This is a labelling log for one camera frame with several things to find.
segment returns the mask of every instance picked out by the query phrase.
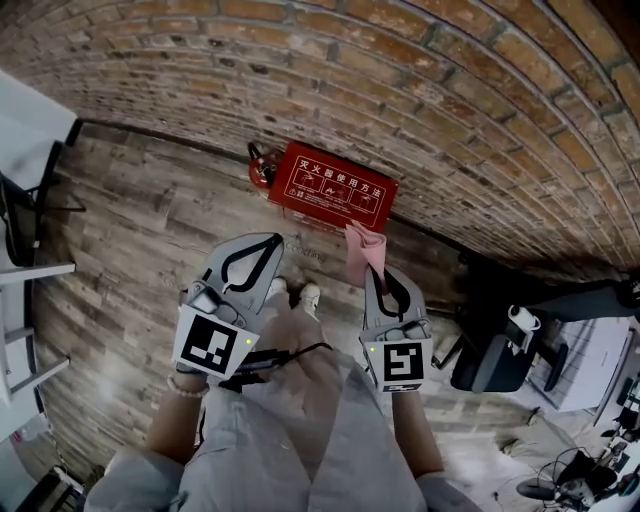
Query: shoe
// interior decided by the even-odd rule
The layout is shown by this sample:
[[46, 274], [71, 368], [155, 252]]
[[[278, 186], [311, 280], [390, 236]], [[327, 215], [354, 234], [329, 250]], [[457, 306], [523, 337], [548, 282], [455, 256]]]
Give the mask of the shoe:
[[277, 293], [287, 293], [287, 281], [284, 277], [275, 277], [273, 281], [271, 281], [271, 285], [269, 286], [269, 291], [267, 292], [267, 298], [265, 299], [265, 301], [269, 300]]
[[306, 313], [315, 318], [319, 301], [320, 287], [316, 283], [307, 283], [300, 292], [300, 300], [296, 308], [301, 307]]

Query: sleeve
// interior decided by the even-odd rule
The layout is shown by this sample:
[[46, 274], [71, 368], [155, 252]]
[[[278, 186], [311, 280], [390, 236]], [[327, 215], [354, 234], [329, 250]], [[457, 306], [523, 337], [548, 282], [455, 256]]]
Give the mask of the sleeve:
[[442, 473], [432, 473], [416, 480], [429, 512], [482, 512], [473, 501], [453, 487]]
[[87, 496], [86, 512], [166, 510], [178, 499], [184, 467], [144, 450], [118, 452]]

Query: cable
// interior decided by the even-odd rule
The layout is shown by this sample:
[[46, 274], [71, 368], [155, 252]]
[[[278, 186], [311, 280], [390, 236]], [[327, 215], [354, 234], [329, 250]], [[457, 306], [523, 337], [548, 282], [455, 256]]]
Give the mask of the cable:
[[[547, 467], [549, 467], [549, 466], [553, 465], [553, 471], [552, 471], [552, 473], [551, 473], [551, 482], [552, 482], [552, 483], [553, 483], [553, 485], [554, 485], [554, 492], [556, 492], [556, 491], [557, 491], [557, 489], [558, 489], [558, 484], [557, 484], [557, 482], [556, 482], [556, 476], [555, 476], [555, 474], [556, 474], [556, 466], [557, 466], [558, 464], [563, 464], [565, 467], [567, 467], [567, 466], [568, 466], [568, 464], [567, 464], [566, 462], [562, 462], [562, 461], [560, 461], [559, 459], [560, 459], [560, 457], [562, 457], [565, 453], [571, 452], [571, 451], [573, 451], [573, 450], [578, 450], [578, 451], [583, 450], [583, 451], [584, 451], [584, 452], [589, 456], [589, 458], [590, 458], [591, 460], [595, 460], [595, 459], [591, 456], [591, 454], [589, 453], [589, 451], [588, 451], [584, 446], [576, 446], [575, 448], [568, 448], [567, 450], [565, 450], [565, 451], [561, 452], [560, 454], [558, 454], [558, 456], [555, 458], [555, 460], [554, 460], [553, 462], [549, 462], [548, 464], [545, 464], [544, 466], [542, 466], [542, 467], [540, 468], [540, 470], [538, 471], [538, 475], [537, 475], [537, 477], [536, 477], [536, 481], [537, 481], [537, 486], [538, 486], [538, 487], [540, 487], [540, 475], [542, 474], [542, 472], [545, 470], [545, 468], [547, 468]], [[549, 505], [547, 505], [547, 502], [546, 502], [546, 501], [542, 500], [543, 510], [545, 510], [545, 511], [546, 511], [546, 510], [549, 510], [549, 509], [551, 509], [551, 508], [560, 509], [560, 507], [562, 507], [562, 505], [561, 505], [561, 504], [559, 504], [559, 503], [557, 502], [557, 500], [550, 501], [549, 503], [551, 504], [550, 506], [549, 506]]]
[[200, 448], [202, 446], [202, 443], [204, 443], [204, 436], [202, 435], [202, 429], [204, 428], [204, 417], [207, 414], [207, 409], [205, 408], [204, 411], [202, 411], [202, 418], [200, 419], [200, 426], [198, 427], [198, 437], [200, 438], [200, 444], [198, 444], [198, 448]]
[[308, 346], [307, 348], [299, 350], [298, 352], [294, 352], [291, 355], [286, 355], [286, 356], [282, 357], [281, 359], [278, 359], [277, 364], [279, 366], [284, 366], [285, 364], [290, 363], [294, 359], [297, 359], [301, 355], [306, 354], [307, 352], [311, 352], [312, 350], [315, 350], [315, 349], [320, 348], [320, 347], [324, 347], [324, 348], [328, 348], [329, 350], [333, 350], [333, 347], [331, 345], [329, 345], [328, 343], [324, 343], [324, 342], [315, 343], [313, 345]]
[[498, 501], [498, 491], [494, 491], [494, 492], [493, 492], [493, 499], [494, 499], [494, 500], [496, 500], [496, 503], [497, 503], [498, 505], [500, 505], [500, 510], [502, 510], [502, 512], [504, 512], [504, 507], [502, 506], [502, 503], [500, 503], [500, 502]]

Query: white chair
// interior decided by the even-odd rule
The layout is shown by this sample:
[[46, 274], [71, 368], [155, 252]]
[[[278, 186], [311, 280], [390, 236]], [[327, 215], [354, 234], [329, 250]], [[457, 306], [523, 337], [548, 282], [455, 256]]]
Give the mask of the white chair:
[[0, 270], [0, 397], [7, 406], [10, 406], [14, 398], [21, 393], [33, 392], [36, 386], [42, 384], [45, 380], [69, 366], [69, 358], [62, 357], [55, 363], [42, 368], [40, 371], [31, 375], [22, 382], [19, 382], [14, 386], [9, 386], [7, 375], [10, 374], [11, 369], [9, 368], [7, 358], [7, 346], [28, 336], [33, 336], [34, 330], [33, 327], [24, 327], [22, 329], [5, 332], [2, 316], [2, 301], [4, 300], [2, 287], [11, 283], [68, 274], [70, 272], [74, 272], [75, 269], [75, 263], [65, 263], [61, 265], [42, 265]]

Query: bracelet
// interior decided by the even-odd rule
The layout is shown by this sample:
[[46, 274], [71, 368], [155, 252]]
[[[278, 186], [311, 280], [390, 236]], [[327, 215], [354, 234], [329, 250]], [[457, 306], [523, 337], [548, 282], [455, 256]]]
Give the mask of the bracelet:
[[169, 389], [176, 395], [182, 396], [184, 398], [204, 398], [204, 396], [209, 392], [208, 384], [205, 385], [205, 388], [200, 391], [186, 391], [176, 384], [176, 381], [173, 380], [173, 375], [169, 375], [167, 377], [167, 385], [169, 386]]

